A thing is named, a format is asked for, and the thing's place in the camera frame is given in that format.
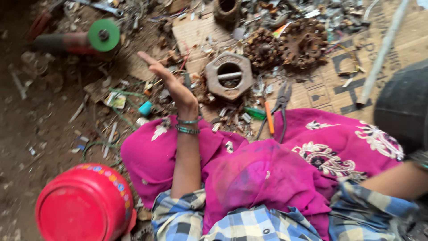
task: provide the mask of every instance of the angle grinder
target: angle grinder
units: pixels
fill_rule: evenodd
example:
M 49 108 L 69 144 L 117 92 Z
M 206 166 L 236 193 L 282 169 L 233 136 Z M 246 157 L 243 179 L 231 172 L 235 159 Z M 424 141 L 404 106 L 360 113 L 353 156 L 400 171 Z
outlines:
M 96 21 L 85 33 L 43 34 L 33 41 L 33 48 L 51 54 L 92 55 L 111 61 L 121 48 L 120 29 L 110 19 Z

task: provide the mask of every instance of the orange handle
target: orange handle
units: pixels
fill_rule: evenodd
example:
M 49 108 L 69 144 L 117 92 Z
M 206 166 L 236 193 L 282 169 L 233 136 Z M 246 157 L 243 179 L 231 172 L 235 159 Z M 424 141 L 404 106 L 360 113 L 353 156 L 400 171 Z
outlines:
M 268 102 L 265 102 L 265 108 L 266 108 L 266 117 L 267 117 L 267 123 L 269 124 L 270 134 L 273 135 L 275 133 L 275 129 L 273 128 L 272 115 L 270 114 L 270 108 L 269 108 Z

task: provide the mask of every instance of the pliers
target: pliers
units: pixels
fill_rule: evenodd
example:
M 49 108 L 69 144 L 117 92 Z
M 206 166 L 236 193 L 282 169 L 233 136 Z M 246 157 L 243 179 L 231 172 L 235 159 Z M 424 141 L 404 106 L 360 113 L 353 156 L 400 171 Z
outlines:
M 279 141 L 280 143 L 284 139 L 285 129 L 287 127 L 287 120 L 285 119 L 285 109 L 287 107 L 288 101 L 290 100 L 291 91 L 292 91 L 291 83 L 288 84 L 288 82 L 285 81 L 283 83 L 283 85 L 281 86 L 281 88 L 279 89 L 278 98 L 276 99 L 275 107 L 270 111 L 270 113 L 273 114 L 275 111 L 278 110 L 279 107 L 281 107 L 281 114 L 282 114 L 282 120 L 284 121 L 284 127 L 282 128 L 281 139 Z M 259 132 L 257 134 L 256 139 L 259 138 L 259 136 L 260 136 L 260 134 L 262 132 L 263 126 L 266 123 L 266 120 L 267 120 L 267 118 L 265 118 L 263 120 L 262 126 L 260 126 L 260 130 L 259 130 Z

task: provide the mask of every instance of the person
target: person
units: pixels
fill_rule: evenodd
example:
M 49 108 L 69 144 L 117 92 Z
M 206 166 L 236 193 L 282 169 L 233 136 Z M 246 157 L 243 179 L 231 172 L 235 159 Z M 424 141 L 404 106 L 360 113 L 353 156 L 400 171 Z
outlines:
M 428 160 L 403 162 L 397 141 L 373 125 L 316 109 L 286 111 L 284 141 L 249 143 L 201 120 L 195 96 L 158 61 L 178 109 L 144 124 L 121 154 L 152 209 L 156 240 L 393 240 L 428 191 Z M 280 116 L 275 130 L 282 130 Z

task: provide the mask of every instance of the green bangle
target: green bangle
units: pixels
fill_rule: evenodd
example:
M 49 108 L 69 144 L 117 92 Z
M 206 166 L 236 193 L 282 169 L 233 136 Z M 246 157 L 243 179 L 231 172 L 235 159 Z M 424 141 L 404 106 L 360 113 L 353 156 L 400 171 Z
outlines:
M 185 125 L 185 124 L 195 124 L 195 123 L 198 123 L 198 122 L 202 121 L 202 115 L 199 115 L 197 120 L 184 121 L 184 120 L 180 120 L 180 119 L 178 118 L 178 116 L 177 116 L 176 120 L 177 120 L 177 122 L 178 122 L 179 124 L 184 124 L 184 125 Z
M 195 130 L 195 129 L 190 129 L 190 128 L 186 128 L 186 127 L 181 127 L 178 124 L 175 125 L 175 128 L 177 129 L 178 132 L 191 134 L 191 135 L 197 135 L 201 132 L 201 130 L 199 130 L 199 129 Z

